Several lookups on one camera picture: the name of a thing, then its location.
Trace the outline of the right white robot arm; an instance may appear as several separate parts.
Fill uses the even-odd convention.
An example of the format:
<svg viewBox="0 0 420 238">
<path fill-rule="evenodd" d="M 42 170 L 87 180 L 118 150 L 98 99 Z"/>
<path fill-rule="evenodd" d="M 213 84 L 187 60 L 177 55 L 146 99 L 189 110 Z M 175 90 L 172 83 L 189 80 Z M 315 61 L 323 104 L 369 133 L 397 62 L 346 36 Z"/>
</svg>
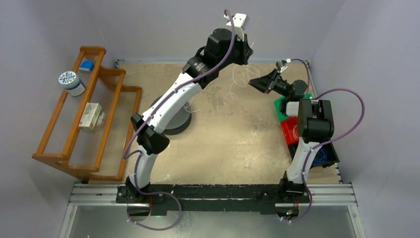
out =
<svg viewBox="0 0 420 238">
<path fill-rule="evenodd" d="M 306 193 L 306 179 L 313 160 L 334 133 L 331 103 L 326 100 L 305 98 L 308 85 L 302 80 L 288 83 L 278 69 L 260 78 L 249 80 L 249 85 L 268 94 L 271 91 L 284 96 L 279 110 L 282 114 L 297 117 L 299 143 L 290 167 L 280 180 L 278 195 L 285 202 Z"/>
</svg>

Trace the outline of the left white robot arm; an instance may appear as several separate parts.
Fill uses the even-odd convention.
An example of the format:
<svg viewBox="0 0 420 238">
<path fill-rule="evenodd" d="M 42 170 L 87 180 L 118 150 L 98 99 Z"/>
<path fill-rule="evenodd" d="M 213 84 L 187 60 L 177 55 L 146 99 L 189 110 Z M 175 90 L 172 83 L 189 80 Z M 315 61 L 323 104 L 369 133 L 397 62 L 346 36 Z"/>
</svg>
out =
<svg viewBox="0 0 420 238">
<path fill-rule="evenodd" d="M 125 186 L 128 197 L 136 203 L 146 200 L 151 192 L 151 172 L 159 153 L 169 145 L 169 138 L 164 135 L 170 120 L 195 95 L 217 79 L 219 72 L 230 64 L 248 64 L 253 50 L 249 46 L 247 34 L 242 27 L 215 29 L 209 35 L 207 44 L 199 48 L 190 58 L 173 85 L 142 114 L 131 117 L 136 130 L 131 142 L 138 143 L 138 154 L 134 171 L 127 177 Z"/>
</svg>

